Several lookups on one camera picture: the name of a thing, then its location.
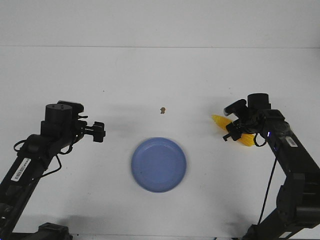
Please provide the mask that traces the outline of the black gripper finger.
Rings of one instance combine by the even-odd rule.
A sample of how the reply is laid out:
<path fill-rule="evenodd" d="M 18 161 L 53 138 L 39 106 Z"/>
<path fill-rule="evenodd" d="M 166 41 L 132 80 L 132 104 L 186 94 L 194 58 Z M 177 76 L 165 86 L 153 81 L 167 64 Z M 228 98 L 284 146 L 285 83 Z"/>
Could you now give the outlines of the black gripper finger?
<path fill-rule="evenodd" d="M 93 124 L 94 131 L 104 131 L 105 130 L 105 124 L 103 122 L 95 121 Z"/>
<path fill-rule="evenodd" d="M 94 131 L 93 132 L 93 141 L 96 143 L 102 143 L 106 137 L 105 131 Z"/>
<path fill-rule="evenodd" d="M 242 137 L 242 130 L 241 128 L 231 122 L 228 125 L 226 125 L 227 134 L 223 136 L 224 141 L 226 142 L 229 138 L 232 138 L 233 141 L 237 141 Z"/>

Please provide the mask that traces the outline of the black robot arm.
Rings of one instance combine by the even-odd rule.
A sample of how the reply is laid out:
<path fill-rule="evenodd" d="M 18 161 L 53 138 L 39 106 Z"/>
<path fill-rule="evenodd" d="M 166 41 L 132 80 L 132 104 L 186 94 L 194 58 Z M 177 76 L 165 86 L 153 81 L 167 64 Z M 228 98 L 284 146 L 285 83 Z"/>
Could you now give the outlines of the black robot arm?
<path fill-rule="evenodd" d="M 105 125 L 96 121 L 89 126 L 80 113 L 80 103 L 58 101 L 45 107 L 45 117 L 40 125 L 40 134 L 32 134 L 19 141 L 17 157 L 0 184 L 0 238 L 7 240 L 25 209 L 52 159 L 63 153 L 69 154 L 73 145 L 84 135 L 101 143 L 106 136 Z"/>
<path fill-rule="evenodd" d="M 225 116 L 237 120 L 226 126 L 223 138 L 239 140 L 260 135 L 270 146 L 286 178 L 276 197 L 276 208 L 253 224 L 244 240 L 287 240 L 320 224 L 320 168 L 291 130 L 285 117 L 273 109 L 266 93 L 252 93 L 225 107 Z"/>

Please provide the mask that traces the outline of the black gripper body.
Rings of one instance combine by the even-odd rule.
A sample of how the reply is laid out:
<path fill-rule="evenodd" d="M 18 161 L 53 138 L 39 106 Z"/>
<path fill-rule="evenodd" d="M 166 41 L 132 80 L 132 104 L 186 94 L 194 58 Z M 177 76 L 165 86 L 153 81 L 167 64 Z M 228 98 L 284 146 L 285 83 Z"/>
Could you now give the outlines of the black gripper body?
<path fill-rule="evenodd" d="M 236 111 L 238 125 L 244 133 L 255 134 L 261 130 L 262 123 L 259 114 L 259 110 L 249 107 L 242 107 Z"/>
<path fill-rule="evenodd" d="M 89 126 L 86 121 L 76 120 L 74 123 L 74 136 L 75 140 L 81 140 L 85 135 L 95 137 L 96 127 L 95 125 Z"/>

